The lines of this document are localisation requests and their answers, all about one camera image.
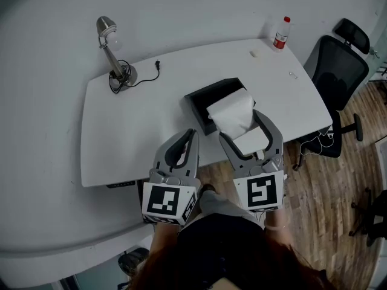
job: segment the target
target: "black tissue box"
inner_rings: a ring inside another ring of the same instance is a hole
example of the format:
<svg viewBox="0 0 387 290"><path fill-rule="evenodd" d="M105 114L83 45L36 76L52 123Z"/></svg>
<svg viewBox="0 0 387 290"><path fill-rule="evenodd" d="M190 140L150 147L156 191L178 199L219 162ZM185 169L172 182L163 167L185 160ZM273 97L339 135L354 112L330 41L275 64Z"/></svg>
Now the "black tissue box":
<svg viewBox="0 0 387 290"><path fill-rule="evenodd" d="M239 78L235 77L221 80L185 96L205 135L216 131L215 123L208 118L207 108L241 88L246 89Z"/></svg>

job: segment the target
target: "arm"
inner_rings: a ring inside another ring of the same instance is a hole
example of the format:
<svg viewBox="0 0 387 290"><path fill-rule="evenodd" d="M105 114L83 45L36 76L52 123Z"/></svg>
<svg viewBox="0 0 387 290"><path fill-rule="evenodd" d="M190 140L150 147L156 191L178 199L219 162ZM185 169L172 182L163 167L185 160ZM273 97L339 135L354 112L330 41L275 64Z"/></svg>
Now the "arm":
<svg viewBox="0 0 387 290"><path fill-rule="evenodd" d="M156 225L150 253L152 254L162 250L166 246L175 245L177 243L177 234L179 230L179 225L169 225L159 222Z"/></svg>
<svg viewBox="0 0 387 290"><path fill-rule="evenodd" d="M288 216L286 215L285 209L268 211L266 213L265 224L271 227L277 227L276 231L269 230L266 228L266 235L271 237L277 243L292 246L293 236L290 233L288 227Z"/></svg>

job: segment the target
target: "shoe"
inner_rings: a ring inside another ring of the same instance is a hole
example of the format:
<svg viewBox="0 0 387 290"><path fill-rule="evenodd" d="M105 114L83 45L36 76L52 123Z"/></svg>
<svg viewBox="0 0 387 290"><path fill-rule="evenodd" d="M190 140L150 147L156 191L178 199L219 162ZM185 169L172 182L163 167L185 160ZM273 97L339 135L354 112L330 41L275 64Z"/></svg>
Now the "shoe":
<svg viewBox="0 0 387 290"><path fill-rule="evenodd" d="M203 192L207 191L207 190L211 190L211 191L214 191L216 192L216 189L214 188L213 185L211 184L205 184L203 187L200 188L199 190L199 199L201 198L201 196L203 195Z"/></svg>

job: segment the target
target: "chair headrest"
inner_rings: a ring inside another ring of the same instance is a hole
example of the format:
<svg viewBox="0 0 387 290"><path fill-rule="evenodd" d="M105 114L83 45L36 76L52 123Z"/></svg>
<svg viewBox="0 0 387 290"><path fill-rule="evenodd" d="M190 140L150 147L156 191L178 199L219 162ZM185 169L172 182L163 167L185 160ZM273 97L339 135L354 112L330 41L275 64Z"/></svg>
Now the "chair headrest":
<svg viewBox="0 0 387 290"><path fill-rule="evenodd" d="M363 54L369 53L369 38L365 32L347 18L343 18L333 30L338 36L355 46Z"/></svg>

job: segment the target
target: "tissue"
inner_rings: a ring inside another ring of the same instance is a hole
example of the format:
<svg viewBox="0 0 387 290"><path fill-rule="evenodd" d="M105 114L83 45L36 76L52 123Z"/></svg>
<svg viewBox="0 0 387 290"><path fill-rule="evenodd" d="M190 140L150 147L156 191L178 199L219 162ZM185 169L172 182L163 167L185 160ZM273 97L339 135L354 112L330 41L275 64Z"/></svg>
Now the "tissue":
<svg viewBox="0 0 387 290"><path fill-rule="evenodd" d="M245 134L253 124L254 100L241 88L207 108L209 117L219 131L235 139Z"/></svg>

